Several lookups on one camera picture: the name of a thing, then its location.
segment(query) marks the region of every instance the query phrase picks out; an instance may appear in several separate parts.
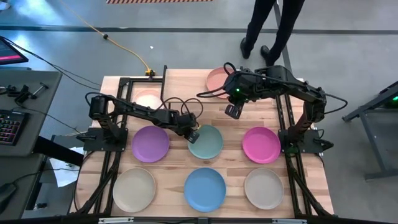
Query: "yellow cable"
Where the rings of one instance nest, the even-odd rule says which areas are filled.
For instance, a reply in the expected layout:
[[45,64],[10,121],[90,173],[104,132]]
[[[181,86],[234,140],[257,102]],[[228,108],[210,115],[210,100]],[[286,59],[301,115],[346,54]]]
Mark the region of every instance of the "yellow cable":
[[[92,28],[93,30],[95,30],[97,33],[101,34],[102,36],[104,36],[105,34],[102,33],[101,31],[99,31],[98,29],[95,29],[95,27],[93,27],[92,25],[90,25],[87,21],[85,21],[81,16],[79,16],[74,10],[72,10],[66,3],[64,3],[62,0],[59,0],[63,6],[66,7],[66,9],[68,9],[71,13],[73,13],[79,20],[81,20],[82,22],[84,22],[86,25],[88,25],[90,28]],[[149,74],[149,72],[151,71],[151,69],[149,68],[149,66],[145,63],[145,61],[135,52],[133,52],[130,49],[127,49],[125,47],[123,47],[122,45],[118,44],[116,41],[114,41],[113,39],[111,39],[110,37],[108,37],[106,40],[109,40],[110,42],[112,42],[112,44],[116,45],[117,47],[120,47],[123,50],[127,50],[128,52],[132,53],[133,55],[135,55],[146,67],[146,73]]]

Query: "teal plate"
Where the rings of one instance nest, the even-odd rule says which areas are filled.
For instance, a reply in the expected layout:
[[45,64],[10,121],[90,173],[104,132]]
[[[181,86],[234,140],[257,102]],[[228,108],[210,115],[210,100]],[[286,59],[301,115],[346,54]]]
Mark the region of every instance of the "teal plate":
[[223,149],[223,136],[212,125],[203,125],[198,131],[199,138],[192,144],[188,143],[189,151],[199,159],[212,159]]

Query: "computer monitor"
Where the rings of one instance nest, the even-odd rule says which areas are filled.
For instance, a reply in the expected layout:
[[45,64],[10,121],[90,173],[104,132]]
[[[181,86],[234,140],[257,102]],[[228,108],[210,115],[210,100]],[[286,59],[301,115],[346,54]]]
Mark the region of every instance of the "computer monitor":
[[0,38],[0,65],[28,62],[28,58],[15,49],[10,43]]

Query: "blue plate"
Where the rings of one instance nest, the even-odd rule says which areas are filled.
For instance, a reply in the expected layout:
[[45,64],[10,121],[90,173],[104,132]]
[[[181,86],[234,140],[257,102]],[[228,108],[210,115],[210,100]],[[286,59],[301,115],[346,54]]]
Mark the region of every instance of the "blue plate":
[[223,149],[223,136],[212,125],[205,124],[197,131],[199,138],[192,144],[188,142],[189,151],[199,159],[212,159]]
[[188,204],[199,212],[219,208],[225,199],[226,184],[220,173],[204,167],[194,170],[185,181],[184,196]]

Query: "black pants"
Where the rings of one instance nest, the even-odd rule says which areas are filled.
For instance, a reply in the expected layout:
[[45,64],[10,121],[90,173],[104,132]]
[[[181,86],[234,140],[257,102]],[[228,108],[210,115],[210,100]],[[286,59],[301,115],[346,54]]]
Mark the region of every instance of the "black pants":
[[[251,51],[253,49],[254,43],[256,43],[257,37],[262,29],[262,25],[266,21],[275,1],[276,0],[256,0],[253,16],[246,33],[246,50]],[[274,46],[270,49],[270,60],[275,62],[280,57],[282,50],[285,48],[292,34],[294,23],[300,14],[303,4],[304,0],[284,0],[282,18],[280,20],[278,32],[276,33],[276,40]]]

